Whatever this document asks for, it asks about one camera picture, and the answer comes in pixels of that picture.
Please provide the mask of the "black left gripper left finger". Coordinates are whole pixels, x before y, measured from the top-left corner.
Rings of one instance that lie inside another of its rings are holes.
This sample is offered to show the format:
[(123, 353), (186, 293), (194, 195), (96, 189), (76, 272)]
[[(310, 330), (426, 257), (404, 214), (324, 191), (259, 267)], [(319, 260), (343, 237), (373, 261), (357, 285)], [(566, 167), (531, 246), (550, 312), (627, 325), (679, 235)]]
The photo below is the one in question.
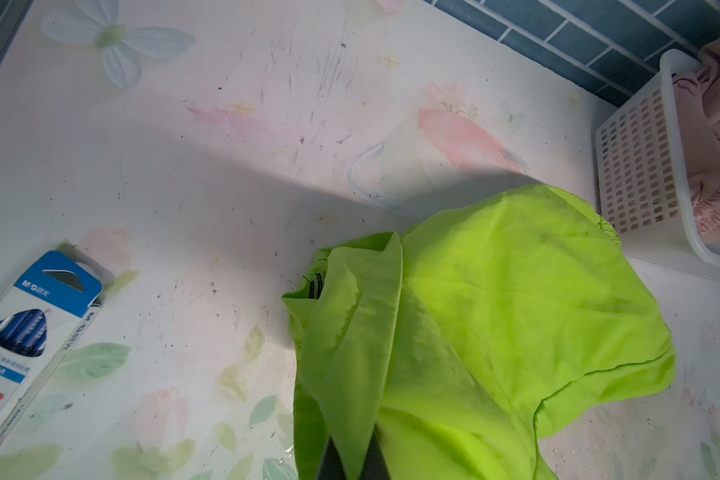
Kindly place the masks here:
[(325, 451), (323, 453), (317, 480), (345, 480), (346, 475), (342, 465), (341, 458), (332, 438), (328, 438)]

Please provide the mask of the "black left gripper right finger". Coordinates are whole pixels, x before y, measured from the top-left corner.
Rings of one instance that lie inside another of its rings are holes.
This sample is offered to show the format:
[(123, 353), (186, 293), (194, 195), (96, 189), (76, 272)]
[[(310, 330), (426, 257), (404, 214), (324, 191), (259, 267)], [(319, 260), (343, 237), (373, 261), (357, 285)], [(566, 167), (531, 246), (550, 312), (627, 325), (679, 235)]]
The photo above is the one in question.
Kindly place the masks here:
[(373, 431), (371, 436), (366, 457), (364, 460), (363, 470), (360, 476), (361, 480), (390, 480), (391, 476), (388, 471), (381, 445), (379, 442), (379, 432)]

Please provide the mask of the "lime green shorts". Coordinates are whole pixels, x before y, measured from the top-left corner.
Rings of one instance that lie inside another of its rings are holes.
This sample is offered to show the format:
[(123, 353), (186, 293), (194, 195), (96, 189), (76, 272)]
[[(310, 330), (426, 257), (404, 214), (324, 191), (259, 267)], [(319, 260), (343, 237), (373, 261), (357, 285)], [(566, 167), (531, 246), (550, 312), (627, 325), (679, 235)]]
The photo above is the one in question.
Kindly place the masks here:
[(671, 333), (587, 201), (544, 184), (315, 254), (283, 296), (298, 475), (550, 479), (538, 442), (666, 390)]

